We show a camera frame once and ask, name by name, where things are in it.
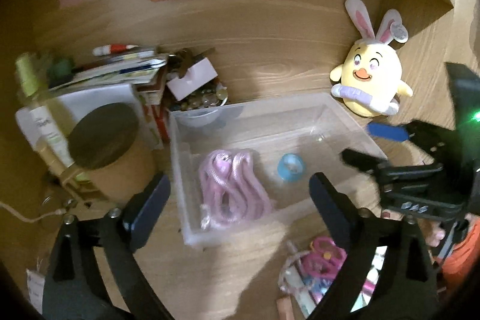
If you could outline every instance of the cable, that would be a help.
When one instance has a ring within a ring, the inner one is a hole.
[[[36,223],[37,221],[49,217],[49,216],[61,216],[67,212],[66,209],[60,208],[57,209],[56,211],[51,211],[49,213],[45,213],[36,219],[29,219],[23,215],[21,215],[19,212],[17,212],[14,208],[12,208],[10,205],[4,204],[3,202],[0,202],[0,208],[4,208],[7,211],[9,211],[11,214],[13,214],[17,219],[22,220],[24,223]]]

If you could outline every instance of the toy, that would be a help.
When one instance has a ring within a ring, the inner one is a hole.
[[[330,79],[340,83],[332,87],[332,95],[363,117],[398,113],[395,94],[411,97],[413,91],[400,78],[400,59],[388,44],[395,39],[405,43],[408,33],[397,10],[385,13],[377,35],[371,26],[368,11],[361,0],[346,0],[345,8],[362,39],[355,41],[343,64],[330,72]]]

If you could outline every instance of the tag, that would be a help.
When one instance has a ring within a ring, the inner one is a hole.
[[[45,277],[36,271],[27,269],[28,297],[32,306],[42,314],[43,286]]]
[[[395,41],[398,41],[399,43],[406,43],[409,39],[409,33],[401,23],[392,23],[390,25],[390,33],[392,33]]]

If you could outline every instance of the orange beak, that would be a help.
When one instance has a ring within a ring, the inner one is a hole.
[[[360,80],[362,82],[368,82],[371,79],[371,75],[369,75],[365,68],[354,70],[353,76],[356,80]]]

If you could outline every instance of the brown lid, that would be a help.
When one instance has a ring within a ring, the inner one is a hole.
[[[68,136],[73,161],[86,170],[115,162],[138,133],[138,118],[125,103],[110,103],[87,114]]]

